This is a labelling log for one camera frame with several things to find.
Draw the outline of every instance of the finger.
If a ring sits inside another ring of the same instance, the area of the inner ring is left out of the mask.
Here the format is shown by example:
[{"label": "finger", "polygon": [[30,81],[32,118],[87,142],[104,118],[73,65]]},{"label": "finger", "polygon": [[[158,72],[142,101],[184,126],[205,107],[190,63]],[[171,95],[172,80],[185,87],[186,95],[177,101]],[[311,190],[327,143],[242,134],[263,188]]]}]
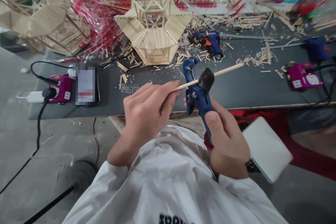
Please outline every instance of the finger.
[{"label": "finger", "polygon": [[219,114],[216,111],[209,111],[205,114],[205,121],[211,132],[211,137],[216,139],[228,139],[224,131],[223,124]]},{"label": "finger", "polygon": [[143,85],[141,88],[139,88],[134,94],[131,95],[132,98],[137,97],[138,95],[142,94],[143,92],[145,92],[147,89],[149,89],[150,87],[153,87],[153,83],[146,83],[145,85]]},{"label": "finger", "polygon": [[233,137],[237,134],[241,134],[241,130],[238,126],[235,117],[211,96],[210,100],[213,110],[219,114],[219,117],[222,121],[224,130],[227,133],[227,135],[229,137]]},{"label": "finger", "polygon": [[159,88],[154,91],[154,93],[147,99],[145,103],[147,106],[160,107],[168,95],[180,84],[181,82],[176,80],[159,86]]},{"label": "finger", "polygon": [[143,91],[138,96],[134,97],[132,100],[136,104],[144,103],[159,87],[160,85],[154,85]]},{"label": "finger", "polygon": [[182,90],[176,90],[174,92],[171,92],[167,98],[165,99],[165,101],[163,102],[162,106],[161,106],[161,117],[163,118],[163,120],[168,120],[169,119],[169,115],[172,112],[173,106],[175,105],[176,99],[179,97],[179,95],[182,93]]}]

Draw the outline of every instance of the white cable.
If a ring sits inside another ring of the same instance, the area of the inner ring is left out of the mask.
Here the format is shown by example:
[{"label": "white cable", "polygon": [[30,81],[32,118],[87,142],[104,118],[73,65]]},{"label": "white cable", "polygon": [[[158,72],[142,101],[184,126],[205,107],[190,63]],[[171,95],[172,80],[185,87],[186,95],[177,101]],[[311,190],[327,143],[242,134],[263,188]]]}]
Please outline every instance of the white cable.
[{"label": "white cable", "polygon": [[58,157],[58,156],[70,156],[70,158],[71,158],[71,162],[70,162],[70,166],[72,166],[73,165],[73,163],[74,163],[74,157],[73,157],[73,155],[72,154],[70,154],[70,153],[64,153],[64,154],[59,154],[59,155],[54,155],[54,156],[44,156],[44,157],[31,157],[32,159],[44,159],[44,158],[56,158],[56,157]]},{"label": "white cable", "polygon": [[52,135],[51,137],[49,137],[47,140],[45,140],[44,142],[42,142],[41,144],[40,144],[40,147],[43,145],[43,144],[45,144],[46,142],[48,142],[51,138],[53,138],[55,135]]},{"label": "white cable", "polygon": [[74,121],[72,121],[72,123],[73,123],[73,125],[70,127],[70,128],[73,128],[75,125],[76,125],[76,123],[74,122]]}]

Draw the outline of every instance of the gray floor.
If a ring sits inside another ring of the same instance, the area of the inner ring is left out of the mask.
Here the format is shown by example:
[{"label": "gray floor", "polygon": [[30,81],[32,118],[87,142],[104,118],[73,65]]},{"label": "gray floor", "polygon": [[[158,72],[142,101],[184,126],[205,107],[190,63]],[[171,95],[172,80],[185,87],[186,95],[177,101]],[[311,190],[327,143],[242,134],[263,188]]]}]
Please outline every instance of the gray floor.
[{"label": "gray floor", "polygon": [[[41,59],[42,55],[15,55],[0,48],[0,188],[36,148],[36,121],[27,120],[30,105],[17,95],[33,89],[36,84],[32,73],[20,73],[21,68],[29,68],[30,63]],[[67,153],[73,155],[74,160],[96,160],[93,120],[42,121],[41,142],[49,140],[36,157],[45,158],[33,159],[0,196],[0,223],[22,223],[55,197],[57,176],[71,161],[69,155],[57,155]],[[95,130],[100,166],[119,133],[108,118],[97,118]],[[260,174],[251,174],[251,177],[289,223],[336,223],[336,182],[293,166],[288,166],[273,185]],[[37,223],[61,223],[68,211],[60,203]]]}]

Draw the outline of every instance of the hexagonal wooden model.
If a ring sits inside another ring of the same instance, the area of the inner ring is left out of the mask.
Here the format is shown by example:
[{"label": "hexagonal wooden model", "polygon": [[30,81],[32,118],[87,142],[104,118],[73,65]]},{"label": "hexagonal wooden model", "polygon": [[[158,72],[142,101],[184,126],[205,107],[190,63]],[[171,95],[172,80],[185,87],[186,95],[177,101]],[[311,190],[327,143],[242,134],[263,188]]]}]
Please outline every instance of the hexagonal wooden model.
[{"label": "hexagonal wooden model", "polygon": [[192,15],[174,0],[132,0],[131,9],[114,18],[146,65],[168,65]]}]

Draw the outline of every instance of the blue glue gun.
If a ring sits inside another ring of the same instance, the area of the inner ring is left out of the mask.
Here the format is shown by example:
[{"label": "blue glue gun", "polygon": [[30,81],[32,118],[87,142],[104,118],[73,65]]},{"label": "blue glue gun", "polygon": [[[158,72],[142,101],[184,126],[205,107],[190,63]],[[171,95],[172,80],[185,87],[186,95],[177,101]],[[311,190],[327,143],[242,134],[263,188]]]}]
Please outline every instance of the blue glue gun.
[{"label": "blue glue gun", "polygon": [[221,57],[224,56],[221,48],[219,47],[220,36],[218,31],[208,32],[208,34],[204,32],[203,33],[196,32],[194,33],[194,37],[198,39],[205,38],[205,46],[210,46],[213,56],[216,55],[220,55]]}]

